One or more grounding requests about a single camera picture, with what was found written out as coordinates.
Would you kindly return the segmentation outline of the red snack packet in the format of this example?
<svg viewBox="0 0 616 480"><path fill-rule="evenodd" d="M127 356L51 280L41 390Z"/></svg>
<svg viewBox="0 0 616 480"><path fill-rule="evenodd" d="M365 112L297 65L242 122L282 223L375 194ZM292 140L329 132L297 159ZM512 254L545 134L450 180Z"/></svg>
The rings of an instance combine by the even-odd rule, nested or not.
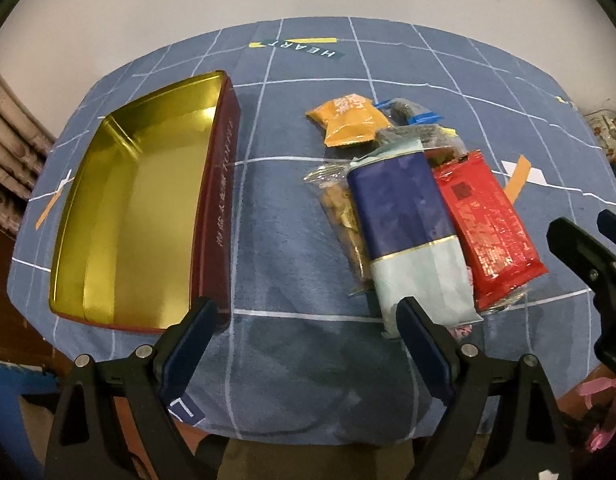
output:
<svg viewBox="0 0 616 480"><path fill-rule="evenodd" d="M433 174L472 272L479 313L501 308L515 292L548 273L481 152L447 162Z"/></svg>

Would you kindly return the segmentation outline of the navy and mint snack pack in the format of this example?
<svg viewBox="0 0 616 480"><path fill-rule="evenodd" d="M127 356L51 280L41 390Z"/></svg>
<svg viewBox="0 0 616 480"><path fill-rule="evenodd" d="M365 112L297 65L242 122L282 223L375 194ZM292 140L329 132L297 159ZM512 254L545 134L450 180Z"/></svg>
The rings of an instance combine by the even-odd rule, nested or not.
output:
<svg viewBox="0 0 616 480"><path fill-rule="evenodd" d="M385 145L355 159L346 182L385 336L399 336L397 304L407 297L447 328L480 322L468 264L421 145Z"/></svg>

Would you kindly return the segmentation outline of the dark seaweed snack bag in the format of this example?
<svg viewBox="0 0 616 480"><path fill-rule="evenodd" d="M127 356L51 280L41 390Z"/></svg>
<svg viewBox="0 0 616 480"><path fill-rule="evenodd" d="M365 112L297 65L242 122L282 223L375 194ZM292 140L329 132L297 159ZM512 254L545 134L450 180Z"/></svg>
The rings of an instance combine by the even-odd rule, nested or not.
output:
<svg viewBox="0 0 616 480"><path fill-rule="evenodd" d="M438 124L393 126L375 133L377 146L397 144L424 152L431 167L438 167L468 154L464 142L453 128Z"/></svg>

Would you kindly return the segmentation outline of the clear fried twist snack bag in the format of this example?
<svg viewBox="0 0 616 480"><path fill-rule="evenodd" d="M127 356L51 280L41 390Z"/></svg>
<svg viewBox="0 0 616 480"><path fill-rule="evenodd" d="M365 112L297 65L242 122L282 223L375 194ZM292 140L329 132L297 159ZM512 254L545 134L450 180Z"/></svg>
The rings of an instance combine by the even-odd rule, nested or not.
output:
<svg viewBox="0 0 616 480"><path fill-rule="evenodd" d="M370 260L346 180L348 162L330 162L309 171L304 182L316 194L355 279L352 294L372 287Z"/></svg>

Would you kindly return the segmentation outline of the blue ended dark candy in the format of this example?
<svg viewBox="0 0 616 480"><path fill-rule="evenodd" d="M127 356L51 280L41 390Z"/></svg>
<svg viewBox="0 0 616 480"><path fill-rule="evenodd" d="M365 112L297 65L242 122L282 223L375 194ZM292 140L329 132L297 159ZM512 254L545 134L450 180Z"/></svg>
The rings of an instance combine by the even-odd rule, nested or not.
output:
<svg viewBox="0 0 616 480"><path fill-rule="evenodd" d="M375 102L374 106L397 126L438 124L442 116L427 107L405 98Z"/></svg>

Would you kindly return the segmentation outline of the orange snack packet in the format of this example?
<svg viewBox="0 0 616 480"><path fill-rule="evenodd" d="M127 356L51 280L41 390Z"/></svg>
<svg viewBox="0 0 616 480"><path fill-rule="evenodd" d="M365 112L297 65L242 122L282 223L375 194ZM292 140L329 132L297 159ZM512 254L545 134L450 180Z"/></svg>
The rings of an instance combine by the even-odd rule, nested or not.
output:
<svg viewBox="0 0 616 480"><path fill-rule="evenodd" d="M325 102L306 113L324 130L327 148L372 142L378 131L389 128L390 121L373 102L357 93Z"/></svg>

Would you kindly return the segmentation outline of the pink patterned candy block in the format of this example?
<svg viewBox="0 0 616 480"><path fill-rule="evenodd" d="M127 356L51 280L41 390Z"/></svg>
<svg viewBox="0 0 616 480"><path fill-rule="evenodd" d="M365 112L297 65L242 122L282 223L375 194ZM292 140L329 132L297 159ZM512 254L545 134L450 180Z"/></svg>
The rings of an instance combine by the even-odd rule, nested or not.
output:
<svg viewBox="0 0 616 480"><path fill-rule="evenodd" d="M470 336L473 331L473 325L468 324L465 326L459 326L450 330L450 334L453 336L455 340L462 340L467 336Z"/></svg>

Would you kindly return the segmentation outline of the cluttered shelf items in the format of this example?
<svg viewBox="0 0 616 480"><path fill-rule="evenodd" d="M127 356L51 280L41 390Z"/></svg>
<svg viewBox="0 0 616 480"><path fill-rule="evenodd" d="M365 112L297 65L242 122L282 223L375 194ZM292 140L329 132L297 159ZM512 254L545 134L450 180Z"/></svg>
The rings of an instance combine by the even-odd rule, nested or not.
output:
<svg viewBox="0 0 616 480"><path fill-rule="evenodd" d="M616 110L597 110L587 114L586 121L616 178Z"/></svg>

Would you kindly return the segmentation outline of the orange tape strip right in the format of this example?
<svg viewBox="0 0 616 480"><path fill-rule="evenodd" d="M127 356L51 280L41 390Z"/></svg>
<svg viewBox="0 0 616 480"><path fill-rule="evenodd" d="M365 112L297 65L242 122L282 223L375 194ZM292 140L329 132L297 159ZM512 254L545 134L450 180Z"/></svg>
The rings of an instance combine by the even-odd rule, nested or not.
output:
<svg viewBox="0 0 616 480"><path fill-rule="evenodd" d="M532 170L532 164L523 155L516 162L503 162L508 180L503 191L511 204L514 204L520 196Z"/></svg>

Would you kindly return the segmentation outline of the orange tape strip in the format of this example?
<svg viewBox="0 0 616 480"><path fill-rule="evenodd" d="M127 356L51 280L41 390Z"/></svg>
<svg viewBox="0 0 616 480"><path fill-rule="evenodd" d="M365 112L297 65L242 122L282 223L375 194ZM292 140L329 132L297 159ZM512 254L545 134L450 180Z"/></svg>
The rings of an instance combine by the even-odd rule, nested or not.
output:
<svg viewBox="0 0 616 480"><path fill-rule="evenodd" d="M43 225L43 223L46 221L46 218L49 217L49 214L51 212L51 210L53 209L54 205L56 204L56 202L58 201L58 199L61 197L61 194L63 192L63 188L66 187L66 185L69 184L69 182L72 182L74 180L73 177L73 170L69 169L67 171L66 176L60 181L60 183L58 184L58 186L56 187L56 189L49 194L46 194L46 197L49 199L48 202L46 203L46 206L44 206L43 211L41 211L41 214L39 214L39 217L35 223L35 230L38 231L38 229L40 229Z"/></svg>
<svg viewBox="0 0 616 480"><path fill-rule="evenodd" d="M503 162L508 180L503 191L511 204L514 204L520 196L532 170L532 164L523 155L516 162Z"/></svg>

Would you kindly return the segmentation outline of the blue checked tablecloth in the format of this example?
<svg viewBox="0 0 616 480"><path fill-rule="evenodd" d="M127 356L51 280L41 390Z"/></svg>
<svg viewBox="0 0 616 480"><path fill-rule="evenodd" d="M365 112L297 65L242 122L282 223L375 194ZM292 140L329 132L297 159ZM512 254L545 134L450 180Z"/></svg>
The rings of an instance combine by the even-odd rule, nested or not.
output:
<svg viewBox="0 0 616 480"><path fill-rule="evenodd" d="M335 37L342 58L250 49L263 39ZM146 336L59 318L49 308L52 252L69 182L112 110L186 77L224 70L241 105L234 174L235 315L204 353L182 422L215 434L289 444L386 445L434 430L442 406L404 348L386 339L378 308L355 279L305 174L333 157L311 107L358 93L420 103L481 151L494 175L525 156L542 174L516 202L548 273L512 308L488 315L471 341L490 356L532 352L563 394L596 367L600 322L590 292L549 252L549 223L588 232L616 214L616 181L585 118L547 73L451 32L370 18L289 18L220 29L168 44L96 82L69 118L26 207L8 281L14 307L66 356L123 358Z"/></svg>

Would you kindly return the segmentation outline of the gold and maroon toffee tin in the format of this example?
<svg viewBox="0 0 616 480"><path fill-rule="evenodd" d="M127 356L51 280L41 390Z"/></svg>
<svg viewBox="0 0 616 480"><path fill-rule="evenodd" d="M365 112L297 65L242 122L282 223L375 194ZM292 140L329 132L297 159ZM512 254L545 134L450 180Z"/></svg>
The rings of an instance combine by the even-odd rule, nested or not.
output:
<svg viewBox="0 0 616 480"><path fill-rule="evenodd" d="M157 333L200 298L230 318L241 107L222 70L134 100L102 121L58 226L49 307L68 320Z"/></svg>

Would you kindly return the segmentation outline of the orange tape strip left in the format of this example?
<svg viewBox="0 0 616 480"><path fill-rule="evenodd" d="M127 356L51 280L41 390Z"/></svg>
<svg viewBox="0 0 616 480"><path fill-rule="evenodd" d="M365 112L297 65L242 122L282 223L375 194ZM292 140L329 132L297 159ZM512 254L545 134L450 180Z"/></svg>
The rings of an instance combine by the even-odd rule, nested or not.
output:
<svg viewBox="0 0 616 480"><path fill-rule="evenodd" d="M49 214L51 212L51 210L53 209L54 205L56 204L56 202L58 201L58 199L61 197L61 194L63 192L63 188L66 187L66 185L69 184L69 182L72 182L74 180L73 177L73 170L69 169L67 171L66 176L60 181L60 183L58 184L58 186L56 187L56 189L49 194L46 194L46 197L49 199L48 202L46 203L46 206L44 206L43 211L41 211L41 214L39 214L39 217L35 223L35 230L38 231L38 229L40 229L43 225L43 223L46 221L46 218L49 217Z"/></svg>

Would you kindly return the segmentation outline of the beige patterned curtain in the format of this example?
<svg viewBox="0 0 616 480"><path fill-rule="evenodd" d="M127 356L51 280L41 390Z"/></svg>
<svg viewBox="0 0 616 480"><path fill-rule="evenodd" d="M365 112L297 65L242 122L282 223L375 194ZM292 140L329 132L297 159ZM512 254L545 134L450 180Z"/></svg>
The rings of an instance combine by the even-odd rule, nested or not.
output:
<svg viewBox="0 0 616 480"><path fill-rule="evenodd" d="M20 229L32 190L54 140L15 99L0 77L0 229Z"/></svg>

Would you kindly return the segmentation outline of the heart label on cloth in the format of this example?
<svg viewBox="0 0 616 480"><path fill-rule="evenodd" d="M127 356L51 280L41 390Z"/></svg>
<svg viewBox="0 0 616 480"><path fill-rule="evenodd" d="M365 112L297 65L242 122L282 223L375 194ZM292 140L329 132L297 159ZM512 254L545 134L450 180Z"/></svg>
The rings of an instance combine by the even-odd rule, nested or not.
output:
<svg viewBox="0 0 616 480"><path fill-rule="evenodd" d="M338 43L335 37L293 38L293 39L263 39L248 44L250 49L271 48L292 52L305 53L314 58L330 58L338 60L344 56L343 52L336 50Z"/></svg>

